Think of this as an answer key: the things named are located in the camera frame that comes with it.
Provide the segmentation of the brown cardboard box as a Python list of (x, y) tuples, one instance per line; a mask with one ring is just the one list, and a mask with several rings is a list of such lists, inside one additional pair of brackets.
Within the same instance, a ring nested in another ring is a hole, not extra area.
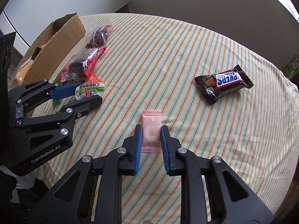
[(67, 14), (50, 23), (33, 42), (16, 67), (18, 69), (22, 63), (31, 58), (36, 47), (45, 43), (52, 44), (52, 48), (40, 51), (22, 84), (49, 79), (65, 56), (84, 35), (85, 28), (77, 13)]

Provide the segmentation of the brown snickers bar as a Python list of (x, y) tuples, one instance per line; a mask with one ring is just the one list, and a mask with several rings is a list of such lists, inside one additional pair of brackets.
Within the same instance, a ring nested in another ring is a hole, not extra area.
[(194, 80), (209, 105), (215, 104), (219, 98), (227, 94), (254, 86), (239, 64), (224, 72), (199, 75)]

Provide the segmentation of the white cabinet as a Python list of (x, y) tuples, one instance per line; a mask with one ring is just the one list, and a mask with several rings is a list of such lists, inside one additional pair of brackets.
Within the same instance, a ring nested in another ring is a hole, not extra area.
[(24, 55), (56, 19), (72, 13), (114, 13), (128, 3), (130, 0), (9, 0), (1, 13), (1, 31), (16, 32), (14, 48)]

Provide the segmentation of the large cracker pack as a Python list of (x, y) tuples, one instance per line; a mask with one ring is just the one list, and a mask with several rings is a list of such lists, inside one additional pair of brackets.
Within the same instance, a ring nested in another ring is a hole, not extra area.
[(15, 70), (10, 81), (10, 88), (15, 88), (23, 83), (24, 78), (33, 63), (34, 60), (29, 58), (24, 63), (22, 63), (22, 65), (18, 69)]

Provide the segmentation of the green tissue box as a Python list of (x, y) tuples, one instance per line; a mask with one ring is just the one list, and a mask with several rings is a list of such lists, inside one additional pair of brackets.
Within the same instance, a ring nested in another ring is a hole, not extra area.
[(293, 77), (298, 75), (299, 71), (299, 57), (295, 55), (291, 61), (282, 69), (283, 75), (288, 78), (292, 79)]

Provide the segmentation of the pink candy packet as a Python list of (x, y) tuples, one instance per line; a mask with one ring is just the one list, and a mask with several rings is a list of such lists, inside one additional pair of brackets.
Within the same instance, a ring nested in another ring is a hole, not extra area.
[(143, 138), (141, 151), (143, 153), (161, 152), (162, 110), (146, 109), (142, 111)]

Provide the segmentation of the red dark jujube packet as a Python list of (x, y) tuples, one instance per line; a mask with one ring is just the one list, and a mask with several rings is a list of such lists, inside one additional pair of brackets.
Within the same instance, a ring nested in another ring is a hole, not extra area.
[(69, 59), (58, 73), (55, 82), (60, 85), (77, 83), (89, 77), (98, 60), (106, 51), (106, 47), (83, 50)]

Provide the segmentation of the striped table cloth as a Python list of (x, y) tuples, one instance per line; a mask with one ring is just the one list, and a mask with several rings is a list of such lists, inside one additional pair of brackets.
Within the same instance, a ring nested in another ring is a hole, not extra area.
[[(160, 109), (181, 145), (222, 159), (276, 212), (298, 162), (298, 88), (281, 70), (237, 42), (174, 19), (138, 14), (81, 18), (86, 31), (111, 25), (94, 73), (105, 85), (101, 107), (77, 120), (73, 146), (44, 165), (52, 187), (81, 157), (120, 147), (144, 109)], [(194, 78), (240, 65), (254, 86), (209, 105)]]

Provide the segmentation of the green white snack packet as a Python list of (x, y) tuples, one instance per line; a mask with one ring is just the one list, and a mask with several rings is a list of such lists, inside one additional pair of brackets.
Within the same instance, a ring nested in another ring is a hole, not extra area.
[(75, 98), (77, 101), (94, 95), (98, 95), (103, 98), (104, 90), (104, 82), (95, 74), (91, 74), (83, 84), (76, 88)]

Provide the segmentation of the chinese snickers bar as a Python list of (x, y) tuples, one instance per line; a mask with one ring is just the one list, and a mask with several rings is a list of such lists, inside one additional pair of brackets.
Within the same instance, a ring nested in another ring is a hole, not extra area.
[(42, 50), (42, 48), (36, 47), (36, 49), (33, 52), (33, 55), (31, 56), (31, 60), (35, 60), (41, 50)]

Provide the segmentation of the green red candy wrapper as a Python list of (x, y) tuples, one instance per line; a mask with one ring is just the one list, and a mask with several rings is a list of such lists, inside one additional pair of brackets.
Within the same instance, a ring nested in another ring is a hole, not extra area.
[(64, 98), (73, 96), (75, 89), (82, 83), (82, 80), (78, 80), (76, 76), (72, 76), (70, 73), (67, 73), (64, 79), (61, 76), (57, 76), (53, 81), (56, 90), (51, 95), (52, 102), (56, 103)]

